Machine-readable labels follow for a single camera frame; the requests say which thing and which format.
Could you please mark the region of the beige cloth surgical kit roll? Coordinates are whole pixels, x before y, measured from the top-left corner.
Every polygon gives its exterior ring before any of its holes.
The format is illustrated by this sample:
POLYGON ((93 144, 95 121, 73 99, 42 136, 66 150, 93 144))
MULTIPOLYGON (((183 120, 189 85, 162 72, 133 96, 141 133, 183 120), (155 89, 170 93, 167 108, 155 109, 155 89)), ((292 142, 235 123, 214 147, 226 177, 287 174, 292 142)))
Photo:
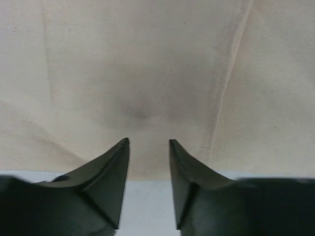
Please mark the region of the beige cloth surgical kit roll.
POLYGON ((0 167, 67 172, 131 141, 217 171, 314 177, 312 0, 3 0, 0 167))

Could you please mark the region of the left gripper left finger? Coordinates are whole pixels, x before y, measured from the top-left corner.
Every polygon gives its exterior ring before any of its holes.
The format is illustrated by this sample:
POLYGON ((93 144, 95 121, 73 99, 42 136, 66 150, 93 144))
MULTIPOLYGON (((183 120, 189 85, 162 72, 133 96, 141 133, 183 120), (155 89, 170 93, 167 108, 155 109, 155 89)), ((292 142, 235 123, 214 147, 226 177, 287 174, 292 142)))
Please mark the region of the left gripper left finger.
POLYGON ((129 139, 52 181, 0 177, 3 236, 112 236, 119 227, 129 139))

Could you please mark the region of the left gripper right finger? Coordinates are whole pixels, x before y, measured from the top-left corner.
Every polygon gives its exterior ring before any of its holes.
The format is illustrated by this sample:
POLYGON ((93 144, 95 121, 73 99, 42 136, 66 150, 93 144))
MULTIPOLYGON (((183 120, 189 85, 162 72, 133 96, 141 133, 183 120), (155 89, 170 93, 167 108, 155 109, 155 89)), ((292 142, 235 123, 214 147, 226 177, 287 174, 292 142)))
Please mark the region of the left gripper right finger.
POLYGON ((169 141, 176 227, 184 236, 312 236, 311 178, 227 178, 169 141))

